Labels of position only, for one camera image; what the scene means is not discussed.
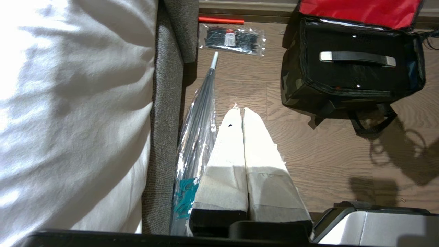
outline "red rod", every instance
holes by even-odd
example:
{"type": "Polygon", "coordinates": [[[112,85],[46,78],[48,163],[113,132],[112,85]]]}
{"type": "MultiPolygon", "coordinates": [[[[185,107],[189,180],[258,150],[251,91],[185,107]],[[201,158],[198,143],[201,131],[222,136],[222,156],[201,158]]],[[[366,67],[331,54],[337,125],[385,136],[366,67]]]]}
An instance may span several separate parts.
{"type": "Polygon", "coordinates": [[[210,23],[238,24],[238,25],[244,24],[244,20],[211,18],[211,17],[198,17],[198,21],[210,22],[210,23]]]}

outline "black bag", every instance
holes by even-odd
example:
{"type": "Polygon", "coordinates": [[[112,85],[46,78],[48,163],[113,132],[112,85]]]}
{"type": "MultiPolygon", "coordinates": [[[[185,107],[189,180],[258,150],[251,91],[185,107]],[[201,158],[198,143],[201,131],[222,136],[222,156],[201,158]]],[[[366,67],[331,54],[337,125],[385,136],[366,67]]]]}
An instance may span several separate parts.
{"type": "Polygon", "coordinates": [[[358,135],[381,132],[396,118],[390,104],[425,85],[422,40],[411,32],[421,0],[299,4],[289,23],[282,103],[320,118],[347,111],[358,135]],[[383,2],[391,6],[383,10],[383,2]],[[364,128],[357,112],[376,108],[387,119],[364,128]]]}

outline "black strap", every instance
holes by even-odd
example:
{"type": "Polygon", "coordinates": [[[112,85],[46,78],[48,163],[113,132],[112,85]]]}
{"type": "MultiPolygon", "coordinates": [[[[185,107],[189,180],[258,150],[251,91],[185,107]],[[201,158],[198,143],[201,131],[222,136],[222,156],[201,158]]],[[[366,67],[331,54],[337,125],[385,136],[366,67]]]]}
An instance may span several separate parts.
{"type": "Polygon", "coordinates": [[[348,116],[351,119],[352,126],[354,127],[355,133],[357,135],[378,134],[383,131],[396,118],[397,114],[393,111],[390,104],[377,104],[377,107],[380,112],[382,112],[383,115],[387,118],[380,124],[377,124],[368,129],[365,129],[363,127],[355,111],[348,111],[348,116]]]}

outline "white bedsheet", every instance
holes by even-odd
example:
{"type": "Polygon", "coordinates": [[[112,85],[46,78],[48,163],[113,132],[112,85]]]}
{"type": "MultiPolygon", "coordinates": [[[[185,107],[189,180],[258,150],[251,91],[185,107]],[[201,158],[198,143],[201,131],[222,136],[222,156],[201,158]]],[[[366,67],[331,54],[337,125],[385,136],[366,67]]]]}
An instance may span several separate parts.
{"type": "Polygon", "coordinates": [[[0,246],[140,231],[157,0],[2,3],[0,246]]]}

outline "black case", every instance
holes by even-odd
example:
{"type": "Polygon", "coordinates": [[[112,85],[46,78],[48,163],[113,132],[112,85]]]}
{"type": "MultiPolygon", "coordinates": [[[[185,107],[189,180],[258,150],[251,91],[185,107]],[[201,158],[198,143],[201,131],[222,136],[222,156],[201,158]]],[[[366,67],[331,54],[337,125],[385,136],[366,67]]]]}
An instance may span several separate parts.
{"type": "Polygon", "coordinates": [[[320,118],[347,111],[358,135],[381,132],[396,118],[390,104],[425,85],[422,41],[411,32],[413,26],[394,30],[303,15],[298,9],[288,27],[282,103],[320,118]],[[332,61],[322,61],[329,51],[332,61]],[[356,112],[376,108],[387,119],[364,128],[356,112]]]}

